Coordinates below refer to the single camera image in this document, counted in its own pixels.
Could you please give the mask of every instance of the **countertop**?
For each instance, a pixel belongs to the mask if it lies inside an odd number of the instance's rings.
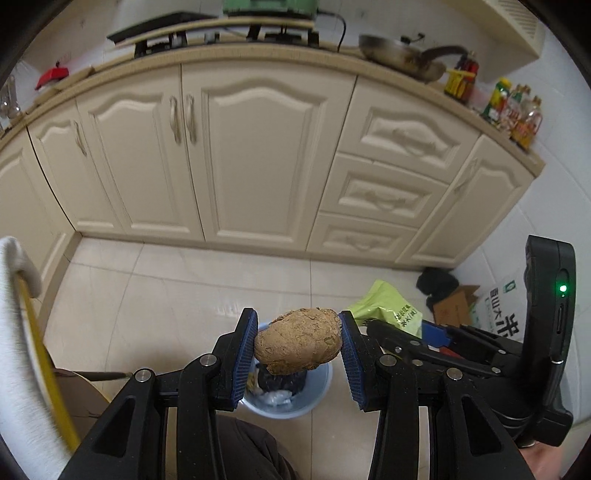
[[[0,140],[0,150],[27,125],[48,111],[99,85],[113,82],[114,80],[136,73],[147,72],[180,63],[216,60],[266,60],[299,63],[338,70],[404,90],[452,113],[481,133],[491,137],[521,162],[534,176],[538,177],[545,166],[544,161],[536,153],[526,154],[504,134],[485,122],[475,112],[448,98],[440,89],[425,85],[406,75],[364,60],[357,48],[343,48],[342,53],[337,53],[334,51],[335,47],[333,44],[321,43],[321,47],[324,48],[315,49],[262,42],[247,43],[244,40],[236,40],[232,43],[219,43],[215,45],[197,44],[187,48],[153,54],[136,60],[133,59],[133,54],[123,54],[110,62],[95,66],[94,73],[91,76],[53,95],[36,108],[29,109],[27,114],[23,115],[22,119],[2,137]]]

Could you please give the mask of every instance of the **drawer handle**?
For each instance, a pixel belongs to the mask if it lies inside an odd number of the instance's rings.
[[[174,141],[180,143],[180,131],[178,130],[178,118],[177,118],[177,99],[175,96],[170,97],[170,128],[174,133]]]
[[[78,148],[81,150],[82,154],[86,157],[86,149],[84,148],[84,143],[82,143],[82,136],[80,135],[80,125],[78,125],[78,122],[73,122],[74,123],[74,140],[76,141],[76,145],[78,145]]]
[[[454,194],[461,195],[464,192],[466,185],[468,185],[474,179],[474,176],[478,171],[479,164],[480,161],[478,158],[475,158],[470,162],[470,166],[467,168],[468,175],[466,175],[466,178],[453,189]]]
[[[365,198],[371,203],[373,203],[379,209],[386,210],[387,212],[391,212],[396,208],[404,207],[408,201],[407,199],[403,199],[401,197],[387,199],[381,197],[373,190],[368,190],[367,192],[365,192]]]
[[[195,99],[193,95],[185,97],[185,123],[189,131],[189,140],[194,145],[197,142],[197,125],[195,123]]]
[[[437,153],[437,145],[435,144],[435,142],[422,142],[416,138],[414,138],[412,135],[410,135],[407,131],[402,130],[401,128],[395,128],[392,133],[394,133],[394,135],[401,137],[405,140],[410,140],[411,142],[415,142],[418,143],[419,145],[423,146],[423,150],[427,151],[427,150],[433,150]]]
[[[350,246],[352,246],[353,248],[356,248],[357,250],[359,250],[360,252],[369,252],[370,250],[373,250],[374,248],[376,248],[379,245],[379,242],[377,240],[374,240],[373,242],[370,242],[369,244],[363,244],[361,242],[358,242],[357,240],[355,240],[351,236],[347,237],[347,243]]]

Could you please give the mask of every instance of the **green plastic bag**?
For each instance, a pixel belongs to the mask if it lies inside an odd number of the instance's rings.
[[[379,319],[421,338],[423,314],[384,280],[376,280],[368,294],[353,303],[348,310],[353,314],[357,325],[363,325],[369,319]]]

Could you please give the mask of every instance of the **gray pants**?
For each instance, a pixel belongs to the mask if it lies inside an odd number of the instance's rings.
[[[228,480],[297,480],[268,431],[225,415],[217,416],[217,435]]]

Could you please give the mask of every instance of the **white cloth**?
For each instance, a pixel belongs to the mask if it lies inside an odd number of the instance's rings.
[[[20,272],[31,295],[41,278],[13,237],[0,239],[0,434],[30,480],[57,480],[70,459],[46,404],[29,353],[14,275]]]

